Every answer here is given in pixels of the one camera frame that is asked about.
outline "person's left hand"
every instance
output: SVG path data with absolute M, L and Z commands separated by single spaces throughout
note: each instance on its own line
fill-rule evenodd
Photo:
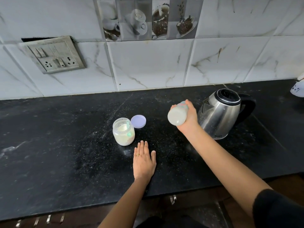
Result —
M 137 148 L 134 149 L 133 172 L 134 178 L 143 179 L 150 182 L 156 167 L 156 152 L 151 152 L 151 158 L 148 149 L 148 142 L 139 142 Z

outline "forearm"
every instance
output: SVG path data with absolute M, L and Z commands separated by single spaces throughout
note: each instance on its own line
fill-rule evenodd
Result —
M 256 196 L 264 189 L 271 189 L 261 178 L 234 158 L 213 140 L 199 125 L 186 138 L 197 150 L 206 164 L 227 191 L 252 216 Z
M 98 228 L 132 228 L 148 182 L 135 180 Z

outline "white container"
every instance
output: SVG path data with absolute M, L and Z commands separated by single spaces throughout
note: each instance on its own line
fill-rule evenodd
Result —
M 168 113 L 168 120 L 174 126 L 180 126 L 186 121 L 188 106 L 185 101 L 177 104 L 176 107 L 172 108 Z
M 134 127 L 127 118 L 119 118 L 113 123 L 113 135 L 121 146 L 130 145 L 135 138 Z
M 290 92 L 300 98 L 304 98 L 304 79 L 298 81 L 290 90 Z

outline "white cup with black spots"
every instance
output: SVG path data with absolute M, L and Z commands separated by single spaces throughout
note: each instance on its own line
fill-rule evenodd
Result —
M 304 98 L 304 79 L 298 81 L 290 92 L 297 97 Z

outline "hand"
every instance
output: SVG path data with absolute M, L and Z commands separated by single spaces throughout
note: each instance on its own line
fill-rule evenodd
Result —
M 156 167 L 156 152 L 151 152 L 151 158 L 148 149 L 148 142 L 139 142 L 137 148 L 134 149 L 133 158 L 133 173 L 135 180 L 146 180 L 147 184 L 150 182 Z
M 177 126 L 177 128 L 186 136 L 186 134 L 191 133 L 191 131 L 196 127 L 199 126 L 197 122 L 197 113 L 196 109 L 194 108 L 193 104 L 187 99 L 185 101 L 186 105 L 189 107 L 186 121 Z

